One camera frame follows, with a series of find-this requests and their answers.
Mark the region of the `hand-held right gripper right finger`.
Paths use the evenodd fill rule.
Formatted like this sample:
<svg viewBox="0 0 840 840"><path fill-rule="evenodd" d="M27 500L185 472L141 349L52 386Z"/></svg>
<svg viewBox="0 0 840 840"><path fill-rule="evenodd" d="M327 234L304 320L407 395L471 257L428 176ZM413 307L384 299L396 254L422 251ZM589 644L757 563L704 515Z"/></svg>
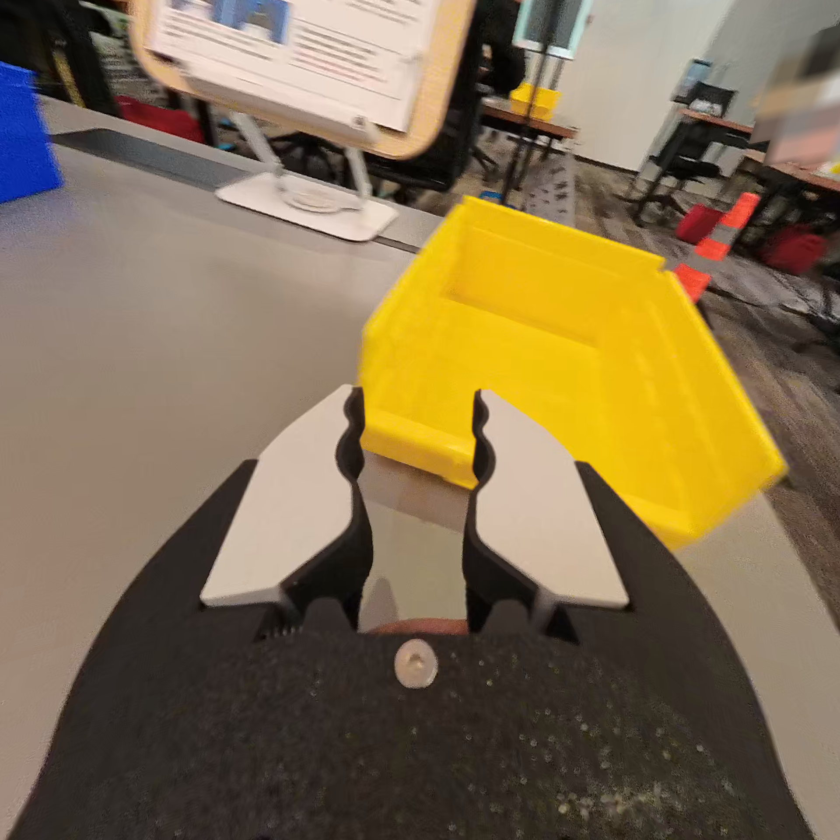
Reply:
<svg viewBox="0 0 840 840"><path fill-rule="evenodd" d="M622 611L631 598L569 450L491 390L475 393L463 540L467 621L478 632L514 602L538 632L566 606Z"/></svg>

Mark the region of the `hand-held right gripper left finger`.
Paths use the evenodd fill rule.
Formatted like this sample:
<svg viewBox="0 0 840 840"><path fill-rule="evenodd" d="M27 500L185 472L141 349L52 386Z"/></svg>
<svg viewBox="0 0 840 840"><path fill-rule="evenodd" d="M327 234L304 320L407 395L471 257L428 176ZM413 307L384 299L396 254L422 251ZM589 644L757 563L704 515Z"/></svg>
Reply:
<svg viewBox="0 0 840 840"><path fill-rule="evenodd" d="M341 385L262 451L201 590L204 607L268 604L292 627L326 599L358 630L374 559L359 486L364 428L362 388Z"/></svg>

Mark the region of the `yellow storage bin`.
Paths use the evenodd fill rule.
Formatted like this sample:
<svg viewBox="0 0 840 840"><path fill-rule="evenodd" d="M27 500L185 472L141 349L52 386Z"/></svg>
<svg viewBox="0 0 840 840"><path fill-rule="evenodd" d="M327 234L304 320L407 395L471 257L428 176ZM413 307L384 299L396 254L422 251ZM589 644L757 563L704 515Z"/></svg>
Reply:
<svg viewBox="0 0 840 840"><path fill-rule="evenodd" d="M489 389L604 478L671 550L788 467L665 259L476 197L364 325L363 447L468 490Z"/></svg>

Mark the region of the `blue storage bin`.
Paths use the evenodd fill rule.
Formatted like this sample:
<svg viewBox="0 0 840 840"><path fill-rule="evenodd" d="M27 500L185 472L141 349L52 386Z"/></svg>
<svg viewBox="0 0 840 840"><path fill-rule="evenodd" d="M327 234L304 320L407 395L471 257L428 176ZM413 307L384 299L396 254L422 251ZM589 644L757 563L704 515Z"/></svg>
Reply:
<svg viewBox="0 0 840 840"><path fill-rule="evenodd" d="M1 203L62 187L34 74L1 64Z"/></svg>

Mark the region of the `white stand base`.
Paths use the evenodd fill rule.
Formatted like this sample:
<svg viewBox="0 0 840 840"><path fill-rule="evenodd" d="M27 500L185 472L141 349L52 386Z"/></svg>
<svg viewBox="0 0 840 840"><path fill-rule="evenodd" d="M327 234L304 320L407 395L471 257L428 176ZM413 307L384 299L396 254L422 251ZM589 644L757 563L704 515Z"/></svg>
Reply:
<svg viewBox="0 0 840 840"><path fill-rule="evenodd" d="M354 192L291 173L272 150L257 122L241 112L229 113L264 171L216 190L224 203L352 243L367 243L382 234L398 212L375 201L360 149L343 149Z"/></svg>

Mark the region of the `orange traffic cone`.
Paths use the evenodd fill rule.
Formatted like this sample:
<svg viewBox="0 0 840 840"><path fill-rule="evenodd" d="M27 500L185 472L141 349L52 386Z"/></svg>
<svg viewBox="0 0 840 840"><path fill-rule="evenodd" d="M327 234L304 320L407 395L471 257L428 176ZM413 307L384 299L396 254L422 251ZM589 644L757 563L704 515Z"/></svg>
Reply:
<svg viewBox="0 0 840 840"><path fill-rule="evenodd" d="M693 303L698 303L709 288L712 275L728 256L759 203L758 194L742 193L713 231L698 245L693 245L688 255L681 257L672 269Z"/></svg>

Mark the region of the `red bag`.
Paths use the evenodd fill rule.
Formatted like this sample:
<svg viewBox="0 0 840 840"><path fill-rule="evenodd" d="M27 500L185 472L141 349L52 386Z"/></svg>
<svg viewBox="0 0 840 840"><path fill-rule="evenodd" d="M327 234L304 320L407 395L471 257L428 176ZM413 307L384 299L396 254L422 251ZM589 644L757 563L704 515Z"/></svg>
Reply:
<svg viewBox="0 0 840 840"><path fill-rule="evenodd" d="M698 245L721 221L725 212L704 203L693 205L677 224L674 236L681 242Z"/></svg>
<svg viewBox="0 0 840 840"><path fill-rule="evenodd" d="M792 224L770 236L761 248L759 258L767 267L795 277L812 270L824 257L826 238L808 224Z"/></svg>
<svg viewBox="0 0 840 840"><path fill-rule="evenodd" d="M115 102L125 121L184 140L205 143L200 123L184 110L158 107L127 96L117 96Z"/></svg>

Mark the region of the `black office chair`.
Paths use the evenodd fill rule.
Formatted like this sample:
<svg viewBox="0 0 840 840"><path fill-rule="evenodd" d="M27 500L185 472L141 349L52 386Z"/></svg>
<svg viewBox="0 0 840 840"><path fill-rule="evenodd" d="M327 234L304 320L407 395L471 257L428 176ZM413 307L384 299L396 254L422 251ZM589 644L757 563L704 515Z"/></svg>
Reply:
<svg viewBox="0 0 840 840"><path fill-rule="evenodd" d="M636 201L631 218L637 225L649 205L677 209L674 193L689 182L721 178L721 167L706 160L713 145L745 150L752 130L727 119L735 90L698 82L686 95L677 125L662 150L651 161L658 168L650 187Z"/></svg>

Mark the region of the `background wooden desk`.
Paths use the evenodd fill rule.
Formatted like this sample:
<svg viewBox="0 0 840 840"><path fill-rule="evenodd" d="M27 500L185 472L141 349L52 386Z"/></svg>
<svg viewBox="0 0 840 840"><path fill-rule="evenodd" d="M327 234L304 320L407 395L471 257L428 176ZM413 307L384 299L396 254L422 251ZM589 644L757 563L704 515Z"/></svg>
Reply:
<svg viewBox="0 0 840 840"><path fill-rule="evenodd" d="M556 142L575 140L579 128L560 115L535 119L530 111L518 114L509 100L486 98L481 124L515 138L514 151L502 183L500 202L506 203L518 191L533 161L545 161Z"/></svg>

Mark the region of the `background yellow bin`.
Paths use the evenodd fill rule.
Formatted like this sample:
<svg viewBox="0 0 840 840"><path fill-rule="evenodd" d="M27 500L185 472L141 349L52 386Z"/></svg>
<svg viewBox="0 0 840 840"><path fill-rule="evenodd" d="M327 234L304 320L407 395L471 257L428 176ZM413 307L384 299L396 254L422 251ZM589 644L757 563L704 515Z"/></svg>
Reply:
<svg viewBox="0 0 840 840"><path fill-rule="evenodd" d="M511 112L530 120L551 121L562 99L563 93L551 88L521 83L509 95Z"/></svg>

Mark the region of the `instruction sheet on stand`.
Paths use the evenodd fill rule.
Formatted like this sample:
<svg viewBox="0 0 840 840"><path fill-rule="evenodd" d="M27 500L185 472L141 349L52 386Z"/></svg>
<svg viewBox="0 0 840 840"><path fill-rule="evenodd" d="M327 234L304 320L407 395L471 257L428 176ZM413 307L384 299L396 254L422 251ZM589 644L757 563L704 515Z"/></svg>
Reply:
<svg viewBox="0 0 840 840"><path fill-rule="evenodd" d="M425 53L411 120L404 132L385 129L362 117L336 109L307 111L286 102L272 102L252 92L225 89L218 80L184 74L175 62L150 48L155 2L129 2L130 42L142 68L164 87L185 93L230 112L242 112L289 132L313 134L387 159L413 158L424 152L443 126L455 77L467 41L475 2L438 2L430 45Z"/></svg>

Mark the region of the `printed instruction sheet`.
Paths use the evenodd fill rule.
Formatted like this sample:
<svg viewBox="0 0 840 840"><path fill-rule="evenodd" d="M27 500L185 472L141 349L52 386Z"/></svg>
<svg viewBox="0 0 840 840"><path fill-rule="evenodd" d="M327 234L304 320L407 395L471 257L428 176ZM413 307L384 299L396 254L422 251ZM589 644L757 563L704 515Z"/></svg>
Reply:
<svg viewBox="0 0 840 840"><path fill-rule="evenodd" d="M404 132L438 2L155 2L150 49L183 73Z"/></svg>

